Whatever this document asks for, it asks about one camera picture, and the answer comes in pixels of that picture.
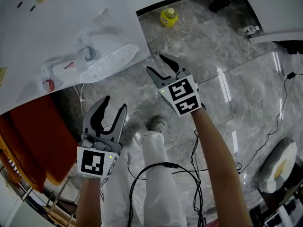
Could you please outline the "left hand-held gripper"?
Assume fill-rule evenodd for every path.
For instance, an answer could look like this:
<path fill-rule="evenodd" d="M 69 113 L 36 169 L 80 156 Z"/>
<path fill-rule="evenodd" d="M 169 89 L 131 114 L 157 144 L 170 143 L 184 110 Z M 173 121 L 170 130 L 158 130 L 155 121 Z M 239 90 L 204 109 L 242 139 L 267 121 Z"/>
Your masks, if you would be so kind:
<path fill-rule="evenodd" d="M 118 161 L 122 145 L 119 143 L 127 115 L 127 105 L 118 110 L 108 131 L 103 131 L 102 120 L 110 96 L 98 100 L 85 114 L 81 145 L 77 147 L 77 170 L 85 177 L 108 178 Z"/>

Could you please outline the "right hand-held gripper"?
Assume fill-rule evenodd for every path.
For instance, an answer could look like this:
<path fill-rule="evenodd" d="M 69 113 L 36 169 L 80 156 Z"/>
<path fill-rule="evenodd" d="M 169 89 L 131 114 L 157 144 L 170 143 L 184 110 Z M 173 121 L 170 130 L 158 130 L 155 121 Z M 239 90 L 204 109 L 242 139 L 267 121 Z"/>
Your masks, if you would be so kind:
<path fill-rule="evenodd" d="M 187 65 L 179 57 L 169 54 L 160 54 L 164 63 L 176 73 L 171 76 L 163 77 L 154 68 L 147 67 L 147 73 L 159 88 L 158 92 L 176 112 L 183 116 L 202 107 L 198 94 L 198 85 L 193 76 L 188 71 Z"/>

